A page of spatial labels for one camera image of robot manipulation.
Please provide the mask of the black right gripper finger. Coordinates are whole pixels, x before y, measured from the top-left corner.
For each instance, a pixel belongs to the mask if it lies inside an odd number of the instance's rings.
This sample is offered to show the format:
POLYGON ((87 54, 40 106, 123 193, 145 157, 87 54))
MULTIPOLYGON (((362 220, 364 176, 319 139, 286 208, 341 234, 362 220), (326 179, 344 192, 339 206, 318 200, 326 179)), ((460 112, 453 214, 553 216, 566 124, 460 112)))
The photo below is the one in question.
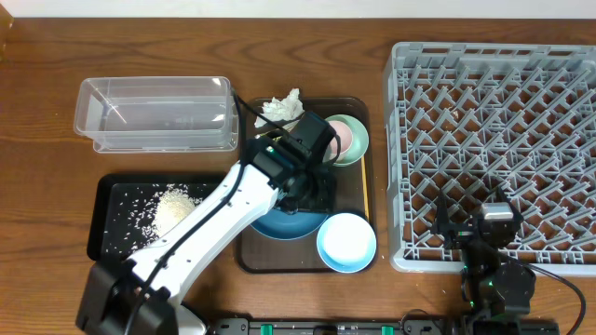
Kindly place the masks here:
POLYGON ((522 214, 511 203, 500 186, 495 188, 495 196, 498 200, 497 204, 500 206, 498 214, 496 215, 498 219, 522 219, 522 214))
POLYGON ((440 192, 437 198, 437 212, 430 231, 434 235, 443 237, 443 247, 445 249, 454 248, 454 224, 450 220, 447 201, 443 192, 440 192))

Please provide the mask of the pile of white rice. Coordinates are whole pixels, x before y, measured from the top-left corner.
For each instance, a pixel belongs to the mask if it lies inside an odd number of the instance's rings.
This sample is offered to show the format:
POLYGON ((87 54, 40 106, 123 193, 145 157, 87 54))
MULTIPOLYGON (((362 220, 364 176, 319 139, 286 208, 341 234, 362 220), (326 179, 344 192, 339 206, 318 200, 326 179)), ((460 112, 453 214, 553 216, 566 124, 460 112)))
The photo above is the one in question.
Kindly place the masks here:
POLYGON ((126 258, 165 235, 204 199, 202 184, 119 183, 112 191, 102 251, 126 258))

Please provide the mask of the pink cup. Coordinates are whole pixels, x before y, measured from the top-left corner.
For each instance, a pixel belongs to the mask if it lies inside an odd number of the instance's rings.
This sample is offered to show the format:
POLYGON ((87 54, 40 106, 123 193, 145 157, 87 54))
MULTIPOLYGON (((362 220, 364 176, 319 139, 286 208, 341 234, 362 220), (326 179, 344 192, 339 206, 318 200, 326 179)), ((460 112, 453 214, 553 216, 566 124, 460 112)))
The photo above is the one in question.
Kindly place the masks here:
POLYGON ((329 158, 337 158, 338 161, 345 158, 353 143, 353 132, 343 121, 331 120, 330 126, 334 129, 339 141, 333 138, 329 144, 329 158))

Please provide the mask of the dark blue plate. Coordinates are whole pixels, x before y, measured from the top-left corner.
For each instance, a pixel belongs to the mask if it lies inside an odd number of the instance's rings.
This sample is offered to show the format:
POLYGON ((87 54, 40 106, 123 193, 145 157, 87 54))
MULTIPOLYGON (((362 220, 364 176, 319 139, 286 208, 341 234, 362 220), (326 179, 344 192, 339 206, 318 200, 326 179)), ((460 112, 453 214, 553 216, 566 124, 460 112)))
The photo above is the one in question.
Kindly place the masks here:
POLYGON ((260 234, 276 240, 293 240, 310 235, 328 219, 326 213, 295 212, 285 213, 271 209, 251 224, 260 234))

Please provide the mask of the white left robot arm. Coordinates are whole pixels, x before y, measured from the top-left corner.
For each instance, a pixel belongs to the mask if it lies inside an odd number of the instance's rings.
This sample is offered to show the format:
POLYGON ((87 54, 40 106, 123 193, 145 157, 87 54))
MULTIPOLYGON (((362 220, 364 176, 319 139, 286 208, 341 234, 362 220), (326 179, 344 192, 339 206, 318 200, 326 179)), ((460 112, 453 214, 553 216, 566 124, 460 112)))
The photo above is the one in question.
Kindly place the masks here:
POLYGON ((152 290, 166 288, 169 302, 179 304, 215 257, 280 199, 262 171, 236 163, 187 217, 129 256, 135 262, 132 272, 152 290))

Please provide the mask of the green bowl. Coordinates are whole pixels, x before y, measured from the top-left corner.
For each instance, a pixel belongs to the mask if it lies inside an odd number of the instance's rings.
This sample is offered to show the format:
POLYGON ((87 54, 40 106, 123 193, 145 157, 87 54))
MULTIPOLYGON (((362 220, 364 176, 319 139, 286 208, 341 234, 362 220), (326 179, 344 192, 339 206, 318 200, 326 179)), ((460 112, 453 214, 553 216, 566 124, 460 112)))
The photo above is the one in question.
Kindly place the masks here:
MULTIPOLYGON (((366 153, 369 145, 369 136, 366 127, 355 117, 346 114, 335 114, 326 118, 329 123, 331 120, 343 121, 346 123, 353 132, 353 143, 345 158, 334 162, 337 167, 346 167, 351 164, 358 162, 366 153)), ((329 158, 329 147, 325 153, 323 162, 332 161, 329 158)))

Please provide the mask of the light blue bowl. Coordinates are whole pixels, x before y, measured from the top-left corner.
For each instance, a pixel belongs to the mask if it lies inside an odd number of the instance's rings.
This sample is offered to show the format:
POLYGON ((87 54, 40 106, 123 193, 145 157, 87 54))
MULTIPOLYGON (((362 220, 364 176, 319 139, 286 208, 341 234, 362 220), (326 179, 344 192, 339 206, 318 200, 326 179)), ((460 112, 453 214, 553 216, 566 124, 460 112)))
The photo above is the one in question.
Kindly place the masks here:
POLYGON ((318 255, 325 265, 342 274, 367 268, 376 253, 376 235, 367 220, 352 213, 330 216, 318 230, 318 255))

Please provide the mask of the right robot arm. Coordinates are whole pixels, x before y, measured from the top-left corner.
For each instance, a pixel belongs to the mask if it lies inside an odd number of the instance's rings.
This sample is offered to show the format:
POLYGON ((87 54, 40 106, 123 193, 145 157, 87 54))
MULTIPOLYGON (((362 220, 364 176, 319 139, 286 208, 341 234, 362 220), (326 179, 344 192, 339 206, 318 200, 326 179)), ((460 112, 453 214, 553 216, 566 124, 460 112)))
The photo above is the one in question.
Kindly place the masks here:
POLYGON ((462 334, 520 334, 520 317, 530 313, 535 273, 498 250, 521 229, 522 214, 504 192, 495 190, 493 203, 482 203, 454 222, 445 194, 439 194, 431 233, 443 237, 443 247, 462 252, 462 297, 471 312, 461 317, 462 334))

